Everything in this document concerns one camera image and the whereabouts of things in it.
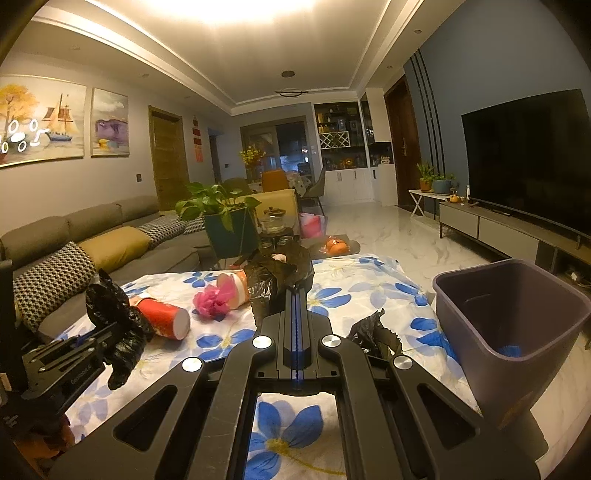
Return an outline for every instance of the sailboat painting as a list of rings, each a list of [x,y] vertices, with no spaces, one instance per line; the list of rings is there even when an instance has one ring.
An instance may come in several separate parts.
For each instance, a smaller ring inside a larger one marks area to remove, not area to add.
[[[0,76],[0,167],[84,157],[86,86]]]

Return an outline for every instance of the gray sofa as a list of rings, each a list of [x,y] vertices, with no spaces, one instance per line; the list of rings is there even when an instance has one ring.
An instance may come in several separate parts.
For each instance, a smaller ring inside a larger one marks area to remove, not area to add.
[[[47,217],[0,238],[0,258],[12,260],[14,278],[69,241],[79,243],[121,226],[140,226],[159,217],[158,199],[140,196],[97,205],[66,216]],[[124,285],[143,275],[183,273],[211,268],[217,259],[205,231],[179,235],[111,273]],[[39,327],[44,340],[54,339],[86,313],[85,295],[78,294],[48,315]]]

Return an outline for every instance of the ceiling lamp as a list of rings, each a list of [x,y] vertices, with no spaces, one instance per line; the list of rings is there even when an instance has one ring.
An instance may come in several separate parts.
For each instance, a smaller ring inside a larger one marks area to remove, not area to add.
[[[310,10],[317,0],[143,0],[155,15],[207,25],[272,23],[275,17]]]
[[[304,93],[308,93],[308,90],[298,90],[295,88],[284,88],[283,90],[275,90],[275,93],[279,93],[282,97],[293,98],[299,97]]]

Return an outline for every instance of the floral tablecloth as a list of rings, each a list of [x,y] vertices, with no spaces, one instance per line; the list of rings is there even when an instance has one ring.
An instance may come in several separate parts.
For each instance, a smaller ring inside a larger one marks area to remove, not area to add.
[[[438,321],[418,285],[391,258],[373,255],[314,262],[314,286],[308,308],[330,318],[334,333],[346,336],[351,326],[375,310],[385,309],[382,323],[397,332],[404,352],[415,359],[466,404],[477,409],[463,371],[439,328]],[[76,440],[82,440],[107,418],[188,356],[208,361],[222,356],[255,333],[252,310],[243,306],[216,322],[203,320],[192,305],[194,295],[220,272],[146,275],[124,286],[130,296],[150,296],[186,308],[191,331],[183,341],[154,339],[128,382],[111,392],[107,370],[67,412]],[[63,334],[86,333],[87,316]],[[246,480],[332,479],[345,476],[345,461],[334,397],[319,394],[289,397],[262,394],[252,428]]]

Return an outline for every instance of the silver bolt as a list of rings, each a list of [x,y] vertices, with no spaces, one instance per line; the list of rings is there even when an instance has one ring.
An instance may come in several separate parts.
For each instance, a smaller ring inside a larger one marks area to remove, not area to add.
[[[186,372],[196,372],[203,366],[203,362],[196,356],[190,356],[183,360],[183,370]]]
[[[394,366],[399,370],[408,370],[413,365],[412,359],[406,355],[400,355],[394,359]]]
[[[273,340],[271,340],[266,335],[259,335],[258,337],[254,337],[252,339],[252,344],[256,348],[260,348],[261,350],[264,348],[269,348],[272,343],[273,343]]]
[[[336,335],[326,335],[322,338],[322,344],[334,348],[340,345],[340,337]]]

